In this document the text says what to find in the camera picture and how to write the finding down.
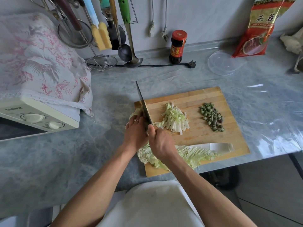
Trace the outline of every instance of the green handle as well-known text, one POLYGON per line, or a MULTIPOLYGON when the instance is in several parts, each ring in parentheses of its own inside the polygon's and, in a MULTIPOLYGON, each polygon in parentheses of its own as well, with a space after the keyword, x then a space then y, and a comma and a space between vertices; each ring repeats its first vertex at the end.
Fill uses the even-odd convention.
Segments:
POLYGON ((129 13, 128 0, 118 0, 118 3, 124 24, 130 24, 131 14, 129 13))

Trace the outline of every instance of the microwave knob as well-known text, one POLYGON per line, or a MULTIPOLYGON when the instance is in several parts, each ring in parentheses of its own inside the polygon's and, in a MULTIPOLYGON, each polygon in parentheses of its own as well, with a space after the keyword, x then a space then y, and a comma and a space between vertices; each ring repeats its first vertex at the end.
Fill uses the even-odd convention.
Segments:
POLYGON ((48 122, 45 125, 54 130, 57 130, 57 129, 65 126, 65 124, 61 123, 61 122, 48 122))
POLYGON ((44 120, 46 117, 40 114, 23 114, 21 118, 24 119, 26 122, 30 123, 38 123, 44 120))

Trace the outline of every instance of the white wall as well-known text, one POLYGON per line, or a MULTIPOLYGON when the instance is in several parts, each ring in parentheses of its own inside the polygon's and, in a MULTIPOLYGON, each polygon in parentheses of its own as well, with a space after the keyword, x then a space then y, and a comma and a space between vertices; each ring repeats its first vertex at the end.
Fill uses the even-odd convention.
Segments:
MULTIPOLYGON (((99 0, 92 0, 100 21, 105 19, 101 14, 99 0)), ((240 36, 245 31, 250 9, 254 0, 169 0, 168 30, 182 29, 188 33, 187 43, 213 41, 240 36)), ((136 51, 168 47, 170 40, 165 42, 160 32, 165 25, 165 0, 154 0, 154 21, 156 36, 147 35, 151 15, 151 0, 133 0, 139 24, 131 25, 134 48, 136 51)), ((122 18, 116 0, 119 23, 122 18)), ((303 26, 303 0, 297 0, 293 6, 277 21, 275 30, 284 30, 303 26)), ((0 0, 0 14, 43 11, 29 0, 0 0)), ((82 8, 75 10, 79 18, 86 21, 82 8)), ((78 49, 84 57, 92 56, 89 48, 78 49)), ((103 54, 115 54, 116 51, 106 50, 103 54)))

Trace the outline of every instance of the clear plastic lid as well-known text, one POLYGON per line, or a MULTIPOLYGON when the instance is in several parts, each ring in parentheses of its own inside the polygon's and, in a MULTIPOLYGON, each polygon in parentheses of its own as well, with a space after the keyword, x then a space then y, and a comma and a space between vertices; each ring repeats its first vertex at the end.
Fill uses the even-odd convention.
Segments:
POLYGON ((208 58, 209 69, 220 76, 229 76, 245 63, 242 57, 233 58, 221 50, 214 52, 208 58))

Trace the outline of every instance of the yellow sponge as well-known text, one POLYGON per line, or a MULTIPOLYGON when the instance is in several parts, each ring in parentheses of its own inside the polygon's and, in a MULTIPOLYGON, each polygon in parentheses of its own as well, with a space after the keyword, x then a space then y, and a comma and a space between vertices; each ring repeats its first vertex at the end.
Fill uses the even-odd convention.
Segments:
POLYGON ((99 32, 100 32, 100 35, 102 37, 102 40, 103 40, 103 43, 105 45, 106 48, 109 48, 111 49, 112 48, 112 43, 109 39, 109 36, 108 36, 108 31, 107 31, 107 27, 106 27, 106 24, 104 22, 99 22, 99 32))
POLYGON ((101 35, 100 35, 100 32, 99 32, 99 30, 97 29, 97 27, 95 25, 92 25, 92 35, 93 35, 93 37, 95 39, 95 42, 98 45, 99 50, 100 51, 101 50, 105 50, 106 47, 105 47, 105 45, 103 43, 103 40, 102 40, 101 35))

